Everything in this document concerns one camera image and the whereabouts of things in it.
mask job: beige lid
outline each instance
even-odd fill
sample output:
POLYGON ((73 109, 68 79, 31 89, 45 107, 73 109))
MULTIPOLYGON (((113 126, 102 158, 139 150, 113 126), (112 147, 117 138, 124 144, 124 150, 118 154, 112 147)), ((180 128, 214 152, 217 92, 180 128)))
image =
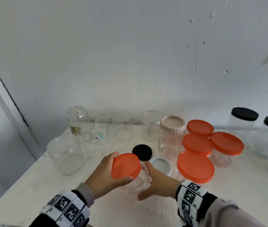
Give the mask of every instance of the beige lid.
POLYGON ((185 120, 179 116, 169 115, 160 120, 160 129, 168 133, 182 133, 185 131, 185 120))

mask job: wall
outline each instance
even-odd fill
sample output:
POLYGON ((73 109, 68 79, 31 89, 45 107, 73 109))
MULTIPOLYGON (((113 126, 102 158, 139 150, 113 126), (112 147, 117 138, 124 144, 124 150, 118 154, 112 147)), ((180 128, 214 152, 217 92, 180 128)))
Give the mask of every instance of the wall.
POLYGON ((268 115, 268 0, 0 0, 0 77, 43 149, 83 105, 268 115))

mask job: tabletop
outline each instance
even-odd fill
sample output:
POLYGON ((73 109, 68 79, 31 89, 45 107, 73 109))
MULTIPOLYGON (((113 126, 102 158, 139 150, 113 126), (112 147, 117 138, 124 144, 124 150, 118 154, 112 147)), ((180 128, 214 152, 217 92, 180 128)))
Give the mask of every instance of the tabletop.
MULTIPOLYGON (((118 141, 110 128, 108 142, 104 145, 82 145, 86 163, 71 175, 62 176, 45 153, 0 198, 0 225, 27 227, 38 216, 40 209, 60 190, 72 190, 84 182, 105 155, 115 148, 130 150, 146 144, 159 156, 158 142, 148 142, 141 137, 141 126, 134 125, 130 140, 118 141)), ((253 156, 249 151, 236 157, 231 167, 215 167, 213 179, 202 184, 216 196, 232 199, 245 211, 268 226, 268 162, 253 156)), ((95 200, 90 208, 89 224, 98 226, 178 226, 177 204, 172 198, 152 196, 142 202, 135 194, 115 189, 95 200)))

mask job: orange lid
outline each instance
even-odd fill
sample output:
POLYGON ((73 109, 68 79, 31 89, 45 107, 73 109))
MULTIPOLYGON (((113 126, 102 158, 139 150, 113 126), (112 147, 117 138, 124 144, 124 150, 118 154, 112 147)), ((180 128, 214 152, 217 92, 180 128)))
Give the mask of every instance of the orange lid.
POLYGON ((213 144, 211 140, 208 137, 199 134, 186 134, 182 144, 186 150, 198 152, 206 157, 210 156, 213 152, 213 144))
POLYGON ((139 158, 131 153, 121 154, 114 158, 112 166, 112 178, 118 179, 126 176, 137 178, 141 170, 139 158))
POLYGON ((207 183, 214 175, 212 162, 195 151, 184 151, 178 156, 177 168, 186 179, 195 183, 207 183))
POLYGON ((193 119, 188 122, 187 130, 190 133, 197 133, 206 137, 210 137, 214 131, 214 127, 203 120, 193 119))
POLYGON ((240 155, 244 148, 243 142, 236 136, 225 132, 215 132, 210 140, 214 149, 226 155, 240 155))

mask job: sleeve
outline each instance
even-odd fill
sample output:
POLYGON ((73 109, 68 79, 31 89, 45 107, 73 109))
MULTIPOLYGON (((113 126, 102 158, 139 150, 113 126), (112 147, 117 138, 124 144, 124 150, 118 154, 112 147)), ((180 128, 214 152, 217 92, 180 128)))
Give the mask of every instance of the sleeve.
POLYGON ((53 220, 53 218, 47 215, 47 213, 52 209, 48 207, 55 207, 56 204, 63 199, 64 195, 62 194, 64 193, 61 192, 55 197, 53 197, 51 201, 49 201, 48 204, 43 207, 43 210, 45 209, 45 211, 41 211, 42 213, 32 222, 30 227, 86 227, 90 220, 88 218, 90 214, 88 211, 88 207, 93 205, 94 195, 84 183, 80 183, 75 190, 72 190, 69 193, 71 193, 75 198, 71 202, 70 199, 68 199, 68 197, 66 196, 66 201, 70 202, 65 206, 63 210, 58 210, 61 211, 61 213, 59 214, 61 216, 57 218, 57 221, 53 220))
POLYGON ((175 198, 178 216, 192 227, 264 227, 234 201, 217 198, 190 180, 179 183, 175 198))

